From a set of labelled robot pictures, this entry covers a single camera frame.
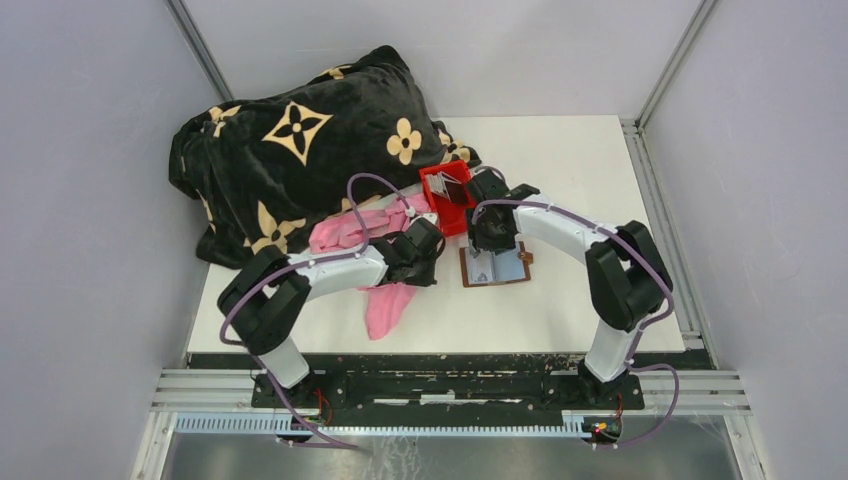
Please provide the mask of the brown leather card holder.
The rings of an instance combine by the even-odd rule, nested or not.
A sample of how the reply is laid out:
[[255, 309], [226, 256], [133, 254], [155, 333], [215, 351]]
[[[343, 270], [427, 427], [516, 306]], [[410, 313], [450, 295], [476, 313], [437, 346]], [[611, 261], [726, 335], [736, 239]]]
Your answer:
[[531, 280], [531, 265], [534, 262], [534, 256], [527, 251], [523, 241], [516, 244], [516, 247], [502, 254], [493, 254], [496, 266], [496, 281], [489, 285], [469, 286], [465, 274], [465, 257], [467, 253], [478, 254], [483, 252], [474, 251], [471, 247], [461, 247], [459, 249], [460, 271], [462, 284], [465, 288], [478, 288], [489, 286], [500, 286], [514, 283], [523, 283]]

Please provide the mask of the white credit card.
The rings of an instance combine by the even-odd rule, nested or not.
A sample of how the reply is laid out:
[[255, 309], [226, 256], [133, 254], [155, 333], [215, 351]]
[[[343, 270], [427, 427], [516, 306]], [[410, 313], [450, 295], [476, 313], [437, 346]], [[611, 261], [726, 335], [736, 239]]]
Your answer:
[[469, 286], [489, 285], [496, 281], [494, 257], [488, 252], [467, 253], [465, 266], [465, 278]]

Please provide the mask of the red plastic bin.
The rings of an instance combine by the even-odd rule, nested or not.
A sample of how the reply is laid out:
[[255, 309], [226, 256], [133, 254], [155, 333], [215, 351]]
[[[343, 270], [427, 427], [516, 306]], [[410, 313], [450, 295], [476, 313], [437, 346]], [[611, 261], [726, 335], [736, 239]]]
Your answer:
[[476, 206], [468, 189], [472, 178], [463, 161], [423, 168], [419, 171], [422, 189], [438, 226], [446, 237], [467, 231], [466, 212]]

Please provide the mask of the stack of cards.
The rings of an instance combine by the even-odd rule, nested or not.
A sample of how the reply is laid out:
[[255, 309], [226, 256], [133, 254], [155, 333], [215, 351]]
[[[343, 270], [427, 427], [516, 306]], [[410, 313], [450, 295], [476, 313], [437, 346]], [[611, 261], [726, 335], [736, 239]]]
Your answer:
[[444, 171], [426, 174], [425, 181], [432, 195], [444, 198], [453, 204], [467, 204], [469, 196], [465, 185]]

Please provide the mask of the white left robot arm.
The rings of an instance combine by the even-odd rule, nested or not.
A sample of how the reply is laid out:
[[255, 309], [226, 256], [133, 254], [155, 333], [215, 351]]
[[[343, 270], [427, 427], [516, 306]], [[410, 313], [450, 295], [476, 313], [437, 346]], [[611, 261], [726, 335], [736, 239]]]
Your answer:
[[371, 239], [365, 249], [287, 255], [265, 247], [224, 288], [217, 307], [222, 330], [233, 328], [240, 344], [276, 380], [276, 392], [291, 406], [307, 404], [315, 391], [311, 369], [291, 336], [304, 305], [350, 289], [436, 283], [444, 248], [437, 215], [412, 219], [404, 231]]

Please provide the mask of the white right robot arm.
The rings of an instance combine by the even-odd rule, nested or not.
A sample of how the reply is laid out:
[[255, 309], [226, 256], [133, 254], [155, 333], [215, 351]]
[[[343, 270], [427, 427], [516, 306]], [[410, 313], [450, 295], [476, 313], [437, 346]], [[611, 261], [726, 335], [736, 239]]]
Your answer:
[[616, 380], [631, 367], [644, 331], [674, 310], [673, 282], [649, 228], [636, 220], [619, 226], [591, 220], [536, 187], [509, 188], [490, 169], [474, 175], [466, 189], [475, 203], [466, 212], [473, 250], [501, 254], [524, 236], [585, 267], [599, 324], [577, 392], [591, 408], [606, 406], [617, 396]]

